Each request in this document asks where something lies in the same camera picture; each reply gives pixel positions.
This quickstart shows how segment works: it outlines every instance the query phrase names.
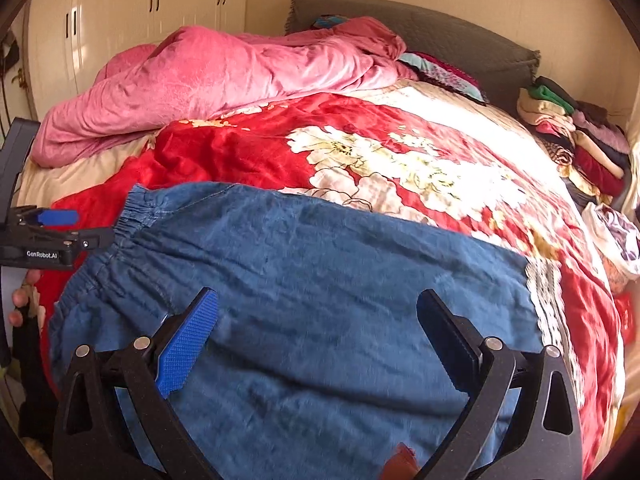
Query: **stack of folded clothes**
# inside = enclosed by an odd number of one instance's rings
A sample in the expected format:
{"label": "stack of folded clothes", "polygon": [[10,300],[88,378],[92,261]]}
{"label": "stack of folded clothes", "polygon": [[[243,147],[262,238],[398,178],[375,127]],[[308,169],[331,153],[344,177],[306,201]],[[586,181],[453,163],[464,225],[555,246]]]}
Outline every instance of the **stack of folded clothes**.
{"label": "stack of folded clothes", "polygon": [[551,79],[539,77],[531,88],[520,89],[517,109],[558,164],[578,209],[589,202],[610,205],[617,197],[623,200],[630,185],[630,147],[622,129],[607,119],[605,108],[576,101]]}

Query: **pink blanket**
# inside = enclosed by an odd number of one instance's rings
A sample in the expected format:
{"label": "pink blanket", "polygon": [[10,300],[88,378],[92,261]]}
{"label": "pink blanket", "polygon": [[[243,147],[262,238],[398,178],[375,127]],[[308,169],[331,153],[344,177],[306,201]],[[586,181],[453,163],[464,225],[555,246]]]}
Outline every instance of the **pink blanket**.
{"label": "pink blanket", "polygon": [[396,62],[405,49],[373,18],[281,38],[183,27],[157,48],[141,45],[119,54],[94,86],[54,106],[31,158],[45,168],[65,166],[173,120],[208,119],[316,92],[388,86],[413,77]]}

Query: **gray headboard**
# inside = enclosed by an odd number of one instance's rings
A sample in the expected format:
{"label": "gray headboard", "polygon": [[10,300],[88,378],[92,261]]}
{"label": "gray headboard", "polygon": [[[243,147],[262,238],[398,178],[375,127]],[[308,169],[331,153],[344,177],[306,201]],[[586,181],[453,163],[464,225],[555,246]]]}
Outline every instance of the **gray headboard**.
{"label": "gray headboard", "polygon": [[516,116],[518,89],[530,85],[540,52],[437,10],[386,0],[292,0],[286,33],[308,29],[322,14],[372,16],[425,52],[476,78],[489,101]]}

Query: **screw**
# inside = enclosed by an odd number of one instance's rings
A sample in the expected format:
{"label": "screw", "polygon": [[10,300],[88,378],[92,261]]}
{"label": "screw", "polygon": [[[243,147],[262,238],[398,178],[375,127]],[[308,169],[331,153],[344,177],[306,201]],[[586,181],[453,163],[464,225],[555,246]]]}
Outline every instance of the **screw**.
{"label": "screw", "polygon": [[135,348],[136,350],[144,350],[146,348],[149,348],[150,344],[151,339],[144,335],[133,342],[133,348]]}
{"label": "screw", "polygon": [[502,350],[502,341],[500,341],[497,337],[488,337],[484,340],[484,344],[490,350]]}
{"label": "screw", "polygon": [[549,345],[546,347],[546,354],[549,357],[560,357],[560,351],[557,346]]}
{"label": "screw", "polygon": [[89,347],[87,345],[80,345],[76,348],[76,355],[78,357],[86,357],[89,354]]}

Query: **brass door handle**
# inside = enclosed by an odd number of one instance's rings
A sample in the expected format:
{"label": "brass door handle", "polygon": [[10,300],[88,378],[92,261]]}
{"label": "brass door handle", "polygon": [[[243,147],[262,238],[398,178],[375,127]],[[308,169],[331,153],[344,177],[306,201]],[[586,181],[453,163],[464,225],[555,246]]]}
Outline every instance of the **brass door handle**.
{"label": "brass door handle", "polygon": [[18,75],[12,77],[11,79],[11,83],[18,81],[18,86],[20,86],[20,88],[26,90],[27,88],[29,88],[29,85],[27,84],[27,80],[24,77],[24,70],[22,68],[18,69]]}

